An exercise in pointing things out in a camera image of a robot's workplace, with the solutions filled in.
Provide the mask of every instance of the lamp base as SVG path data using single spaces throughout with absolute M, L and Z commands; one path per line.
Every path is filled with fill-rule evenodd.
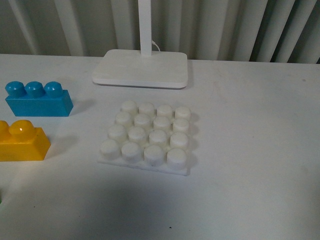
M 182 52 L 112 49 L 92 73 L 99 85 L 181 89 L 188 84 L 188 60 Z

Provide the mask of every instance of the yellow block stud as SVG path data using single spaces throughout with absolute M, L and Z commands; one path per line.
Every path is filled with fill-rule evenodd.
M 0 120 L 0 162 L 45 159 L 50 141 L 41 127 L 18 120 L 10 127 Z

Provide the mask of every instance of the white table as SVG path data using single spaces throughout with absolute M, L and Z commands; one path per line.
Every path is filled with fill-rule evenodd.
M 0 239 L 320 239 L 320 65 L 190 60 L 182 90 L 99 86 L 101 58 L 0 55 L 0 119 L 28 119 L 44 161 L 0 162 Z M 15 117 L 11 81 L 58 81 L 69 117 Z M 97 163 L 126 100 L 185 105 L 190 175 Z

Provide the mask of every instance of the blue block stud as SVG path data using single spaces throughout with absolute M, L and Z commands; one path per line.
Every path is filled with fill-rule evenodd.
M 17 117 L 67 117 L 74 107 L 68 90 L 60 83 L 48 82 L 44 87 L 38 81 L 26 86 L 12 81 L 5 86 L 6 102 Z

